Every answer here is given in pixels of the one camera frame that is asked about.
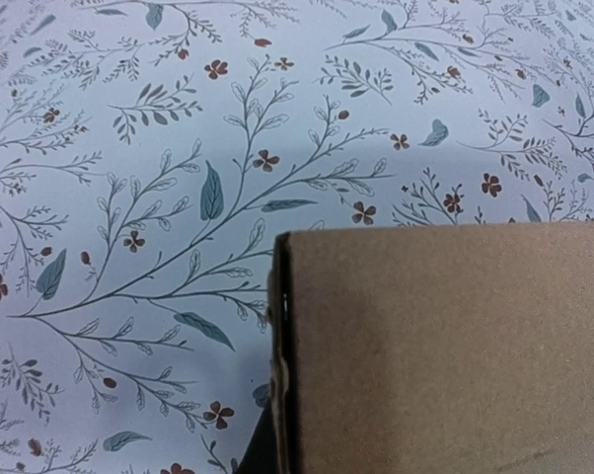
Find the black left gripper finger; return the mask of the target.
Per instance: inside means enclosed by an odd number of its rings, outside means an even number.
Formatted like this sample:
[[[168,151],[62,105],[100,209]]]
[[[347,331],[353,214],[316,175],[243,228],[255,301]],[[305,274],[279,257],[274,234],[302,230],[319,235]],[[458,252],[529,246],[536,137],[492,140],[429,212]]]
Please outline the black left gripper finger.
[[[238,474],[276,474],[277,452],[272,411],[263,409]]]

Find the brown cardboard box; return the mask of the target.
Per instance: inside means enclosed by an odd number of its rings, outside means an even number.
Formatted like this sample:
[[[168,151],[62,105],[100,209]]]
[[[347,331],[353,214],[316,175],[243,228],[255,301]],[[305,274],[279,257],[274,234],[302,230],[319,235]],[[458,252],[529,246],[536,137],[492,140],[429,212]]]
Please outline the brown cardboard box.
[[[290,232],[282,473],[594,473],[594,222]]]

